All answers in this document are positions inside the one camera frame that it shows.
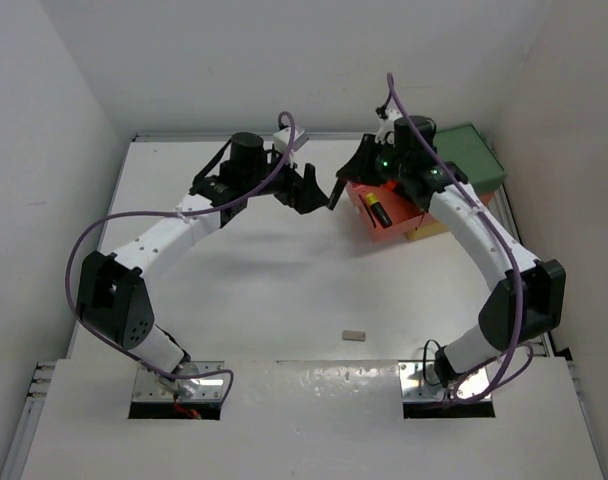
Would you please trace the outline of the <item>yellow highlighter marker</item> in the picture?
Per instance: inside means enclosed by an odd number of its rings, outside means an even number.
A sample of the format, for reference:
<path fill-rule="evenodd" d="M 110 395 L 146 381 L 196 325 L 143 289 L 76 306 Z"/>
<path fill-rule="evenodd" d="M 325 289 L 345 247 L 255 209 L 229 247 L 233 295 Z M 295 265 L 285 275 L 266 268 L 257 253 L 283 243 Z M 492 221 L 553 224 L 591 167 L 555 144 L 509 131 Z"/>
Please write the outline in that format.
<path fill-rule="evenodd" d="M 384 228 L 389 228 L 392 226 L 392 220 L 390 216 L 384 209 L 382 203 L 379 201 L 377 196 L 374 193 L 368 193 L 365 196 L 366 203 L 372 213 L 373 217 L 378 221 L 378 223 Z"/>

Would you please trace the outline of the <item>red drawer box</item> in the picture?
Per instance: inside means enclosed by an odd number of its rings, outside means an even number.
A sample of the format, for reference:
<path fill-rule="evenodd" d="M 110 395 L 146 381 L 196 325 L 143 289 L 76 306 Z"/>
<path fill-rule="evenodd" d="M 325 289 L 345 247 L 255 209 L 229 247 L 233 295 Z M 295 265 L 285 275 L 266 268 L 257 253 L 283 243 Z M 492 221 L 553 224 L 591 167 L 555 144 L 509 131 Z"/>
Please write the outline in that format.
<path fill-rule="evenodd" d="M 429 213 L 421 211 L 410 200 L 403 198 L 397 182 L 382 186 L 349 183 L 346 191 L 357 213 L 374 242 L 404 234 L 409 241 L 417 241 L 448 231 Z"/>

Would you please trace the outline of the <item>yellow bottom drawer box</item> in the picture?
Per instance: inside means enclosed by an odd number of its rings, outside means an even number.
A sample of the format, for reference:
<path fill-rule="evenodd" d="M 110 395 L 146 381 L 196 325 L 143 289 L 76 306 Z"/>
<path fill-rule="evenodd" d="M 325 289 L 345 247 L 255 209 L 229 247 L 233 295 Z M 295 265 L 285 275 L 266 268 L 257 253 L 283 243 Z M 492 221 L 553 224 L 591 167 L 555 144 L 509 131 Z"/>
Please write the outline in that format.
<path fill-rule="evenodd" d="M 440 222 L 430 224 L 422 224 L 406 233 L 406 238 L 411 241 L 419 241 L 436 235 L 440 235 L 448 231 L 448 227 Z"/>

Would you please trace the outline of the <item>green top drawer box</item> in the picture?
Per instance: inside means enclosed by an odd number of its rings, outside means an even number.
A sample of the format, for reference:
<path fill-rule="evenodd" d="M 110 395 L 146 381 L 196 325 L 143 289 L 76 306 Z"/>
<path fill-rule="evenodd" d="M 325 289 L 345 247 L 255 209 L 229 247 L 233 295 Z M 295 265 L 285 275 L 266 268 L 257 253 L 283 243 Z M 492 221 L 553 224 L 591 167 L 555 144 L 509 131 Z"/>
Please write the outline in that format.
<path fill-rule="evenodd" d="M 440 130 L 434 145 L 445 162 L 455 163 L 464 172 L 476 194 L 488 204 L 507 172 L 478 129 L 468 123 Z"/>

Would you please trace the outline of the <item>grey eraser block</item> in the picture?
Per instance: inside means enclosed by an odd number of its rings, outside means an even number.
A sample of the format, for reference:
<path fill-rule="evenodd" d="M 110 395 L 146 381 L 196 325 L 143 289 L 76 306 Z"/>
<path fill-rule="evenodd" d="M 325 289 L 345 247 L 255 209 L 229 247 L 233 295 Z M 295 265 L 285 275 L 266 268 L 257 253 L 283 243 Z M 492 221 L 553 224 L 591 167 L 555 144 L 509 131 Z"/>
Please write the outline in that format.
<path fill-rule="evenodd" d="M 343 341 L 365 342 L 366 341 L 366 332 L 359 331 L 359 330 L 344 330 L 341 334 L 341 338 Z"/>

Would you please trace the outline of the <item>pink highlighter marker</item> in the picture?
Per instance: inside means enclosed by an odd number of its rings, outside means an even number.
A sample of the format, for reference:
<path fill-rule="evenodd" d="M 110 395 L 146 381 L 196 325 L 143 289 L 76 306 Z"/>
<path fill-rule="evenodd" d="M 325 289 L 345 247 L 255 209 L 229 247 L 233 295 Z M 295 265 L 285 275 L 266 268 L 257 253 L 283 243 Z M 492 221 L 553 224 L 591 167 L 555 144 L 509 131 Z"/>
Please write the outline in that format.
<path fill-rule="evenodd" d="M 338 179 L 331 191 L 331 194 L 329 196 L 329 202 L 327 204 L 327 208 L 331 211 L 333 211 L 339 201 L 339 199 L 341 198 L 343 192 L 345 189 L 345 182 Z"/>

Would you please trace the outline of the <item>orange highlighter marker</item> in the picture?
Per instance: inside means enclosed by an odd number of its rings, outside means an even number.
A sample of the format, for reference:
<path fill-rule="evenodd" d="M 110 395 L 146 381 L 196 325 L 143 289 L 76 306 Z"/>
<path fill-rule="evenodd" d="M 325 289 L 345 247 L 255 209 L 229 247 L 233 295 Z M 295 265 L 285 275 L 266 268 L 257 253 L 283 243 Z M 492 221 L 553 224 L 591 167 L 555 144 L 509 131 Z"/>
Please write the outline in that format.
<path fill-rule="evenodd" d="M 394 191 L 399 186 L 399 183 L 393 180 L 389 180 L 384 184 L 384 187 L 388 190 Z"/>

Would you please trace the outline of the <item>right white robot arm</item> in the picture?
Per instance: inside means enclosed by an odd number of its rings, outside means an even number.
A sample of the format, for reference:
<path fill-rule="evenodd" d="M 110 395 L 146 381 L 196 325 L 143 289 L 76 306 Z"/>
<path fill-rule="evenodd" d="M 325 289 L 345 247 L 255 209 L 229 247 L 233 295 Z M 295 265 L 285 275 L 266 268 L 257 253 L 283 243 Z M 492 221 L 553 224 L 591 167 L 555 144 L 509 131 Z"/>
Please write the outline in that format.
<path fill-rule="evenodd" d="M 490 296 L 476 326 L 438 348 L 427 377 L 446 388 L 499 356 L 511 358 L 518 345 L 561 322 L 566 272 L 516 241 L 493 217 L 453 162 L 434 145 L 436 125 L 424 116 L 379 111 L 376 133 L 362 137 L 341 167 L 333 194 L 345 184 L 392 186 L 396 196 L 446 225 L 483 275 Z"/>

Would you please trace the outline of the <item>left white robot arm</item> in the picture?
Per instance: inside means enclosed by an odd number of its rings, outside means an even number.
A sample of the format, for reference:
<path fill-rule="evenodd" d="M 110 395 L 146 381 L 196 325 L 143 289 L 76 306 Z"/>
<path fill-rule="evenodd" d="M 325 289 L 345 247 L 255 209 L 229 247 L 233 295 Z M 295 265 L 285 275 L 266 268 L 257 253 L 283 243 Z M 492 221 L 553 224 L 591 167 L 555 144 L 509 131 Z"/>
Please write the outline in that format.
<path fill-rule="evenodd" d="M 299 127 L 281 128 L 270 148 L 256 134 L 233 134 L 171 215 L 112 252 L 94 251 L 84 259 L 76 301 L 81 324 L 157 376 L 187 378 L 189 354 L 155 322 L 153 282 L 253 197 L 272 196 L 301 215 L 325 206 L 314 166 L 306 164 L 299 173 L 293 160 L 307 140 Z"/>

